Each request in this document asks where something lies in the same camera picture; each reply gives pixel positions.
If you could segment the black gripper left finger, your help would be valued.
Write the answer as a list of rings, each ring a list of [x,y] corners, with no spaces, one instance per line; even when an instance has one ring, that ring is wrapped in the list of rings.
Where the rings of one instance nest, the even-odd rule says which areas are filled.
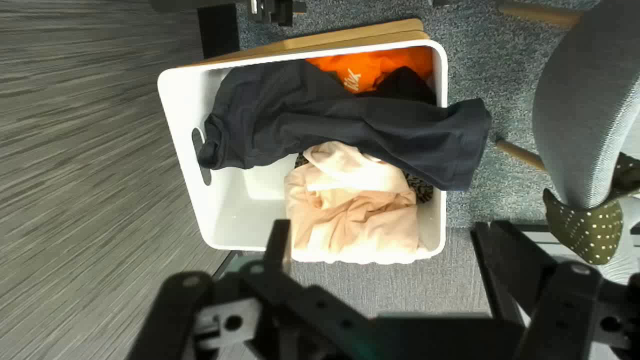
[[[166,278],[127,360],[375,360],[363,314],[284,272],[289,242],[276,220],[254,263]]]

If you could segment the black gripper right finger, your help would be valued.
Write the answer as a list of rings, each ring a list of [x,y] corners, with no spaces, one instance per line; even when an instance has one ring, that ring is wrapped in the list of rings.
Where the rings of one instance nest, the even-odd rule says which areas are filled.
[[[514,223],[477,222],[477,260],[492,315],[518,329],[513,360],[588,360],[594,343],[614,360],[640,360],[640,281],[558,262]]]

